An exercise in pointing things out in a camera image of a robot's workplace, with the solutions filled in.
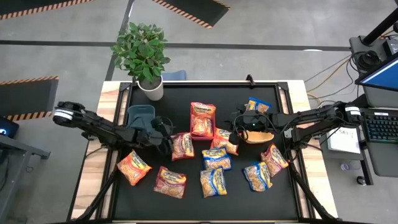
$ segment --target potted plant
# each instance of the potted plant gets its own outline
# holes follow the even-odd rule
[[[163,96],[164,64],[170,59],[164,57],[164,32],[153,25],[130,22],[126,30],[119,33],[116,45],[111,50],[116,54],[114,64],[128,71],[133,81],[144,91],[150,100],[159,100]]]

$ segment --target monitor screen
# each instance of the monitor screen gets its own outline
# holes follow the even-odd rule
[[[398,57],[360,79],[359,85],[398,91]]]

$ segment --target blue chair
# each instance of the blue chair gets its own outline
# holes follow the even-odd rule
[[[187,80],[187,72],[185,70],[180,70],[177,72],[162,73],[163,81],[179,81]]]

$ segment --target white flower pot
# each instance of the white flower pot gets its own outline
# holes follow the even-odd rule
[[[138,87],[145,93],[145,95],[152,101],[157,101],[160,100],[163,97],[163,77],[162,80],[160,81],[160,85],[153,90],[145,90],[143,89],[139,82],[138,82]]]

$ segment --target green leaves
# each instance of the green leaves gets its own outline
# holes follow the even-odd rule
[[[135,41],[133,47],[138,47],[138,46],[140,46],[141,44],[142,44],[142,41],[141,41],[141,40],[137,40],[137,41]]]
[[[136,25],[129,23],[126,30],[122,30],[111,47],[115,67],[127,70],[128,74],[138,80],[149,80],[161,76],[164,71],[163,64],[169,63],[170,59],[164,57],[164,32],[156,25]]]
[[[154,67],[152,70],[154,71],[154,75],[156,75],[157,77],[160,76],[160,69],[158,67]]]
[[[162,60],[160,60],[160,62],[161,62],[162,64],[169,63],[169,62],[170,62],[170,58],[164,57],[164,58],[162,58]]]
[[[147,60],[148,65],[154,66],[154,61],[152,59]]]
[[[159,43],[160,43],[160,40],[156,40],[156,39],[150,40],[148,42],[148,44],[151,45],[151,46],[157,46]]]
[[[164,38],[164,32],[163,31],[159,34],[158,38],[159,38],[159,40],[163,40],[163,38]]]
[[[130,23],[129,23],[129,26],[130,26],[130,30],[131,30],[131,31],[135,31],[135,32],[138,31],[138,26],[135,25],[134,23],[130,22]]]
[[[150,82],[154,79],[152,74],[149,71],[149,68],[144,68],[142,72],[143,72],[145,78],[148,79]]]

